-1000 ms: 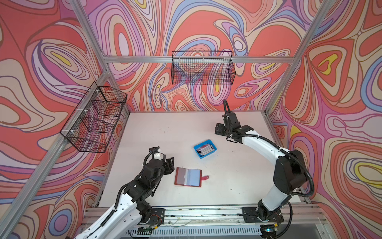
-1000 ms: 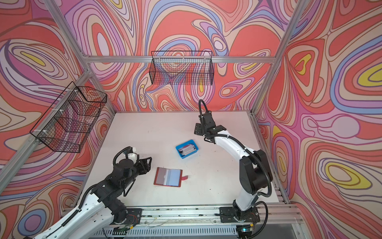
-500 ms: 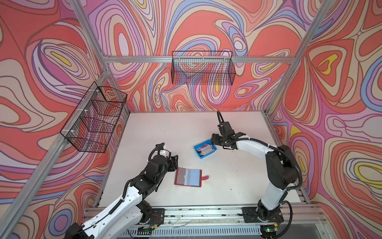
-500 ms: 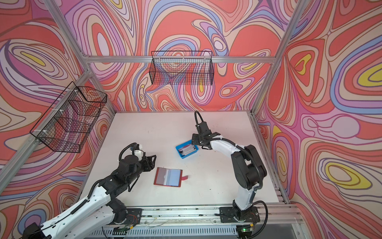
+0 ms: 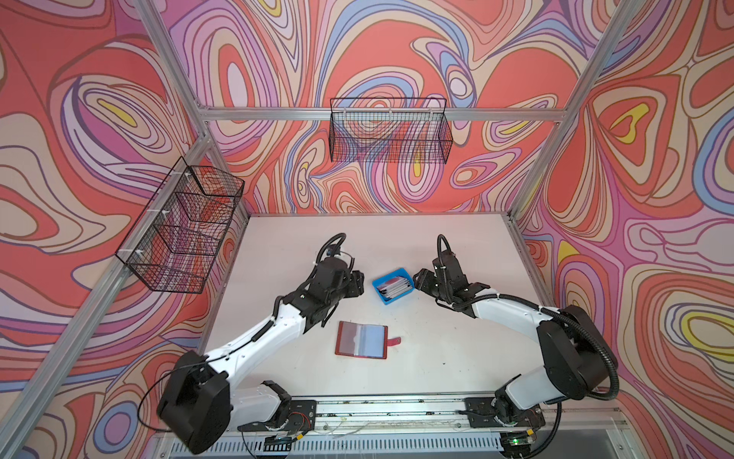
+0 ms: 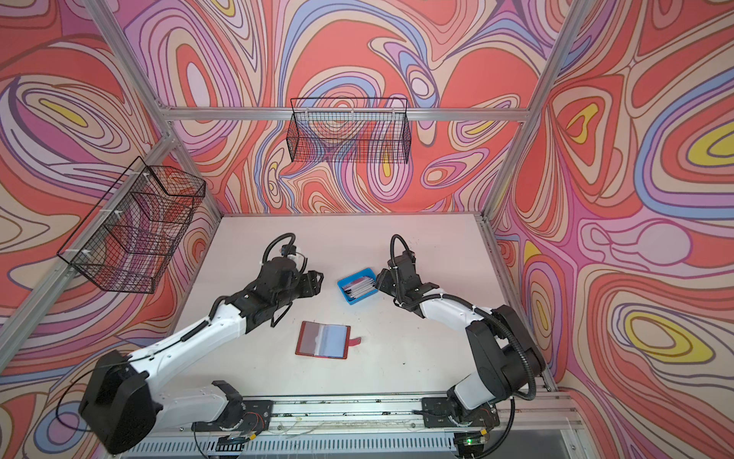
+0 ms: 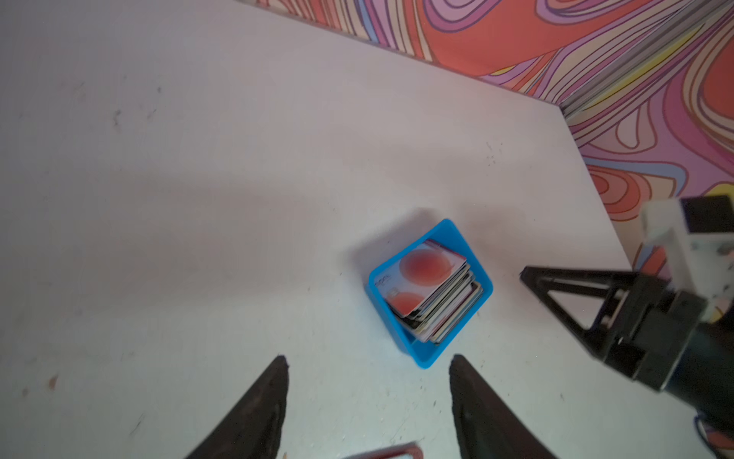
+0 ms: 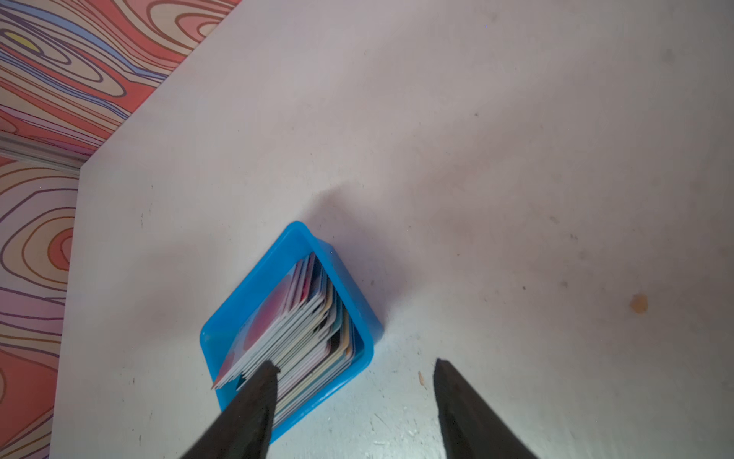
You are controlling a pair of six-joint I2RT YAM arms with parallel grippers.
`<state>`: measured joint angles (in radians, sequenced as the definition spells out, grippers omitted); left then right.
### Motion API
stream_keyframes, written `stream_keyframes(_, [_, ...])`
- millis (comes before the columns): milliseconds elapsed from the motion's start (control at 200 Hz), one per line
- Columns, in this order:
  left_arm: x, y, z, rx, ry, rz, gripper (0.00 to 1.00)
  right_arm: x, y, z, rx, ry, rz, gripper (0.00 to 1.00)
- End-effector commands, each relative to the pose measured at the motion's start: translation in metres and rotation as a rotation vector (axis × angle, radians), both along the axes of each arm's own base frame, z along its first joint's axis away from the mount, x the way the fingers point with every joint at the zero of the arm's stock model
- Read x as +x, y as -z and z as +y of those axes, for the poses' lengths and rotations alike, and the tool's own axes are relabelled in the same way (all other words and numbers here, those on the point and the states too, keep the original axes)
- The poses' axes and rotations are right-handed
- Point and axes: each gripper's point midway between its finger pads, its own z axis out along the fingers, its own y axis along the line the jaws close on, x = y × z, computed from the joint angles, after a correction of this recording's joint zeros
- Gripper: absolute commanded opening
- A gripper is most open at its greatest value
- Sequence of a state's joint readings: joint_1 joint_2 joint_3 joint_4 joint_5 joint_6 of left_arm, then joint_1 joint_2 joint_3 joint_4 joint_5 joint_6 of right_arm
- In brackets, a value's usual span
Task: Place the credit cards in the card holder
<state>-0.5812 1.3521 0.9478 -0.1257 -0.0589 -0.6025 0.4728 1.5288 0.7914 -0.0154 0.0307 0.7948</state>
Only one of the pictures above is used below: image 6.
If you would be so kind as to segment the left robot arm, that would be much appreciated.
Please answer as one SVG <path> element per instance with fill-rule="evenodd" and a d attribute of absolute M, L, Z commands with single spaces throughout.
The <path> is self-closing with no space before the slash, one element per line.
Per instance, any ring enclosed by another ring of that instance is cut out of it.
<path fill-rule="evenodd" d="M 89 381 L 78 413 L 86 430 L 110 454 L 130 451 L 151 432 L 174 426 L 245 430 L 250 413 L 227 382 L 175 398 L 162 390 L 222 345 L 264 323 L 275 327 L 296 300 L 317 296 L 324 275 L 307 266 L 296 235 L 281 234 L 264 250 L 256 279 L 234 294 L 218 296 L 200 321 L 130 354 L 103 355 L 85 374 Z"/>

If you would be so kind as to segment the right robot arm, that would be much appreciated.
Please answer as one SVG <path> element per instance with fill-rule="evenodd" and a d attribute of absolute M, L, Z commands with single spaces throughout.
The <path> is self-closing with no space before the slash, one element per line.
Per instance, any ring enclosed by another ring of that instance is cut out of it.
<path fill-rule="evenodd" d="M 536 398 L 536 379 L 547 365 L 513 308 L 501 305 L 486 310 L 435 283 L 423 282 L 415 253 L 399 234 L 391 237 L 389 254 L 387 267 L 377 278 L 378 290 L 401 310 L 463 332 L 475 365 L 472 373 L 447 390 L 445 406 L 437 411 L 424 409 L 424 417 L 467 426 L 483 409 Z"/>

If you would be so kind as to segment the red leather card holder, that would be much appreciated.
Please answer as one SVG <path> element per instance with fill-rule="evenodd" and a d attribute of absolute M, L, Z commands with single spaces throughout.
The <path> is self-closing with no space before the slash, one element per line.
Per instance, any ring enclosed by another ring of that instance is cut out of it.
<path fill-rule="evenodd" d="M 361 345 L 361 337 L 351 336 L 351 327 L 303 321 L 296 344 L 296 355 L 330 360 L 346 360 L 349 350 Z"/>

